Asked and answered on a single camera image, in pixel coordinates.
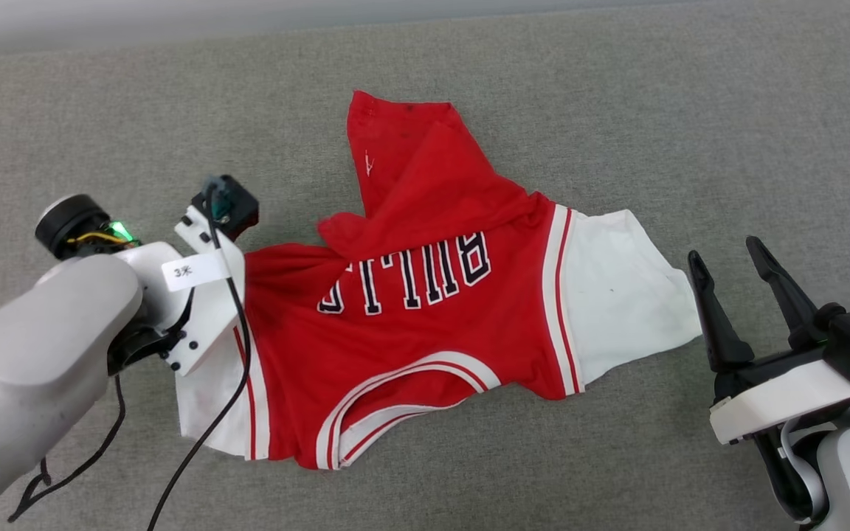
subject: jersey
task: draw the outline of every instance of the jersey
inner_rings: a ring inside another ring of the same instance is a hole
[[[365,216],[246,256],[246,400],[207,442],[336,470],[385,431],[516,383],[550,400],[699,335],[694,296],[628,211],[589,216],[497,175],[450,104],[355,94]],[[176,378],[198,437],[241,376],[237,329]]]

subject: yellow wire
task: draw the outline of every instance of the yellow wire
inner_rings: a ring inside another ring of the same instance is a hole
[[[127,240],[117,238],[116,236],[105,235],[105,233],[103,233],[103,232],[87,232],[84,235],[78,236],[77,238],[68,239],[68,243],[69,244],[80,243],[82,240],[85,240],[85,239],[88,239],[88,238],[101,238],[101,239],[107,240],[109,242],[114,242],[115,244],[120,244],[120,245],[129,243]]]

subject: black cylindrical component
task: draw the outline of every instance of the black cylindrical component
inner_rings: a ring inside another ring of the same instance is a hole
[[[90,195],[71,195],[52,205],[41,216],[35,226],[35,238],[55,258],[65,260],[77,253],[77,246],[68,244],[68,239],[100,231],[110,220],[111,216]]]

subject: gray fabric surface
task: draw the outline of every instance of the gray fabric surface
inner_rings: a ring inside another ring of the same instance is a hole
[[[495,167],[587,214],[631,209],[683,266],[699,249],[756,352],[781,316],[745,255],[759,235],[817,303],[850,308],[850,0],[667,4],[357,27],[0,60],[0,304],[52,263],[38,213],[90,192],[145,241],[201,179],[262,201],[245,249],[317,242],[360,212],[350,91],[452,100]],[[128,422],[94,470],[14,527],[137,529],[190,441],[173,376],[122,377]],[[202,451],[159,529],[792,529],[752,444],[708,425],[696,340],[569,400],[498,389],[389,431],[353,467]],[[111,393],[51,454],[100,443]],[[0,500],[0,528],[21,491]]]

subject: white label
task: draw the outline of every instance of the white label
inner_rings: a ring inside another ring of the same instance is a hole
[[[163,263],[162,276],[169,291],[179,291],[229,278],[229,268],[221,253],[205,252]]]

